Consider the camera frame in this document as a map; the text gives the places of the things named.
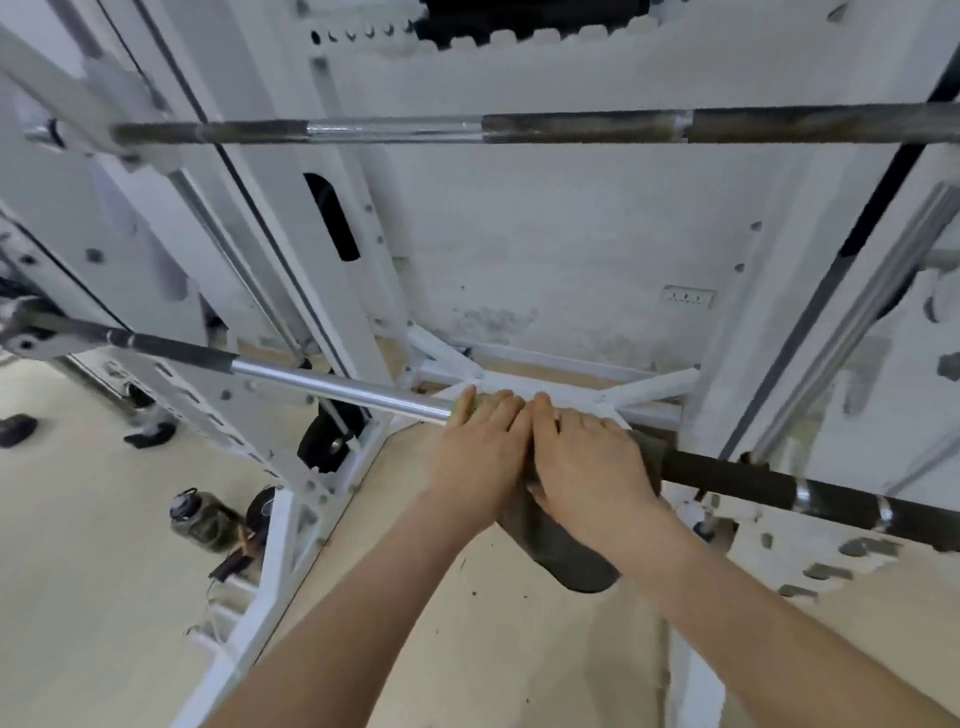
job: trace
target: person's right hand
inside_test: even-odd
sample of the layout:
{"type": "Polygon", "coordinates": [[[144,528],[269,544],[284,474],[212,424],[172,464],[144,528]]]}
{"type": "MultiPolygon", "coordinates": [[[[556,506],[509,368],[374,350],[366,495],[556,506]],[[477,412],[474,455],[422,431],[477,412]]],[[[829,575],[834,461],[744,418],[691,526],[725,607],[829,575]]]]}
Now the person's right hand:
{"type": "Polygon", "coordinates": [[[638,516],[659,508],[640,448],[614,420],[533,401],[537,504],[573,538],[613,560],[638,516]]]}

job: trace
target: forearm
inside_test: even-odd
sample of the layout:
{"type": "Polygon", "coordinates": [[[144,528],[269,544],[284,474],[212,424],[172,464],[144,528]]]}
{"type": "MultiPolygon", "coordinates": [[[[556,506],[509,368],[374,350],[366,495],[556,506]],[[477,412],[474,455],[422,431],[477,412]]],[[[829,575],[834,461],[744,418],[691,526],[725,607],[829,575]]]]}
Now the forearm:
{"type": "Polygon", "coordinates": [[[251,670],[207,728],[359,728],[410,630],[472,533],[429,491],[251,670]]]}
{"type": "Polygon", "coordinates": [[[956,718],[713,551],[672,514],[648,509],[617,550],[660,613],[761,726],[956,726],[956,718]]]}

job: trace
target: person's right arm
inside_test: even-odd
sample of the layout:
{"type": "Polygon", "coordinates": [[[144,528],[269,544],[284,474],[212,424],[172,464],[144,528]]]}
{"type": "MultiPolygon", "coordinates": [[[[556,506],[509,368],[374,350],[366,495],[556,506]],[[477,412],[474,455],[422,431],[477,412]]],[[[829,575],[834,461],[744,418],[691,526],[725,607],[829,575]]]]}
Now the person's right arm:
{"type": "Polygon", "coordinates": [[[550,516],[638,582],[761,726],[960,725],[929,697],[710,549],[654,495],[613,420],[534,401],[550,516]]]}

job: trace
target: wall socket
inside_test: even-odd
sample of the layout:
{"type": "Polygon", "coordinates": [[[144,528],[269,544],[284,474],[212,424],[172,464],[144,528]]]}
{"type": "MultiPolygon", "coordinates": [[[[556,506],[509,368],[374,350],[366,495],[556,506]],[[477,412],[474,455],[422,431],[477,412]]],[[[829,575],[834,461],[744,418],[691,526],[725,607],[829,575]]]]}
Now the wall socket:
{"type": "Polygon", "coordinates": [[[678,308],[710,308],[716,291],[706,288],[684,288],[680,285],[664,285],[660,302],[678,308]]]}

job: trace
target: beige floor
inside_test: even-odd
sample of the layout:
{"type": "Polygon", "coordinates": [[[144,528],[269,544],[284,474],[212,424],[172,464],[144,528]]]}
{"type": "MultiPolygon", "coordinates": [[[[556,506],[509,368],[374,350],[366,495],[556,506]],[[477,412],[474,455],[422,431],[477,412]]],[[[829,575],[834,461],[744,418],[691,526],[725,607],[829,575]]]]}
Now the beige floor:
{"type": "MultiPolygon", "coordinates": [[[[43,365],[0,368],[0,416],[20,410],[43,429],[0,450],[0,723],[166,725],[204,668],[182,634],[216,561],[169,533],[167,504],[201,485],[243,507],[262,472],[187,432],[134,451],[115,416],[43,365]]],[[[420,488],[435,432],[421,425],[388,442],[281,633],[420,488]]],[[[960,713],[957,558],[909,549],[813,612],[960,713]]],[[[567,592],[492,529],[428,605],[372,725],[655,726],[661,646],[637,589],[567,592]]],[[[745,719],[730,705],[725,722],[745,719]]]]}

